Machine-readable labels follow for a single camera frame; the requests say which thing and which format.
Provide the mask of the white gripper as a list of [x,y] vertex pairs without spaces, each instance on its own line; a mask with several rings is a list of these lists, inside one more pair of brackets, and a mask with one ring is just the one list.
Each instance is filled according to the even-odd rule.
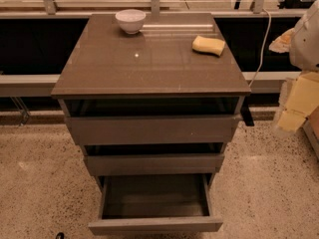
[[[285,31],[271,42],[269,50],[279,54],[288,53],[293,34],[293,28]],[[315,72],[301,74],[292,81],[292,88],[277,125],[285,131],[295,132],[318,107],[319,74]]]

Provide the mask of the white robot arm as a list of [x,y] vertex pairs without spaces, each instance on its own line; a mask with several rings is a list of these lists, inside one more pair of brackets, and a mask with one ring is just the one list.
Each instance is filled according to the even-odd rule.
[[319,0],[316,0],[296,23],[269,46],[276,53],[289,53],[290,63],[300,75],[282,85],[281,110],[275,125],[295,132],[319,107]]

